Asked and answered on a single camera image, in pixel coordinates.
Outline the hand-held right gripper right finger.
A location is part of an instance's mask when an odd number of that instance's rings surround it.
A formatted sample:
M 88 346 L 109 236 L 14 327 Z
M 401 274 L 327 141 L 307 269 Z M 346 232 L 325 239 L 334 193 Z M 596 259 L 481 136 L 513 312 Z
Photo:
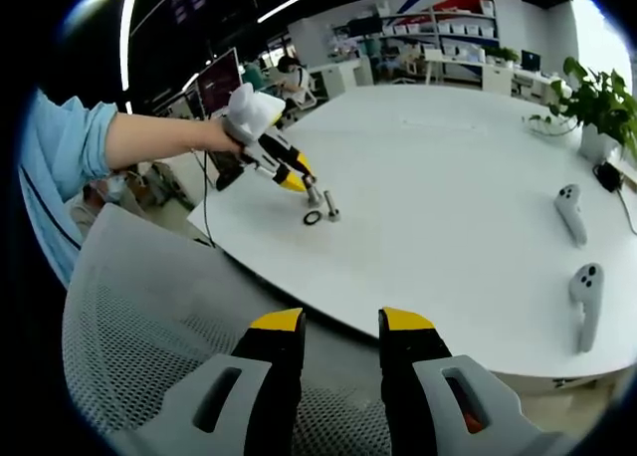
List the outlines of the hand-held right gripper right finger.
M 518 395 L 466 355 L 453 355 L 426 318 L 378 313 L 381 398 L 393 455 L 566 455 L 573 447 L 522 412 Z

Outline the person's left hand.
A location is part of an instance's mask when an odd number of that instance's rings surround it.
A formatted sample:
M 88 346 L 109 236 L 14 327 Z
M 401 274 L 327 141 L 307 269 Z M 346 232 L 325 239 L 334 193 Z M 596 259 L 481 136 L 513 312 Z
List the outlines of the person's left hand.
M 242 154 L 244 146 L 226 133 L 223 120 L 219 118 L 207 121 L 209 136 L 206 148 L 212 152 L 230 152 L 236 156 Z

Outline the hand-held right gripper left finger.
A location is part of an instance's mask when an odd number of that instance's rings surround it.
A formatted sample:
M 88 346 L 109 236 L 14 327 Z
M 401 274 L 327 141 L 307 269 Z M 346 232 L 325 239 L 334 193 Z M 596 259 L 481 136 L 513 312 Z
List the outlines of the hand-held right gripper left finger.
M 118 434 L 121 455 L 289 455 L 301 399 L 306 314 L 254 320 L 234 350 L 171 386 L 156 416 Z

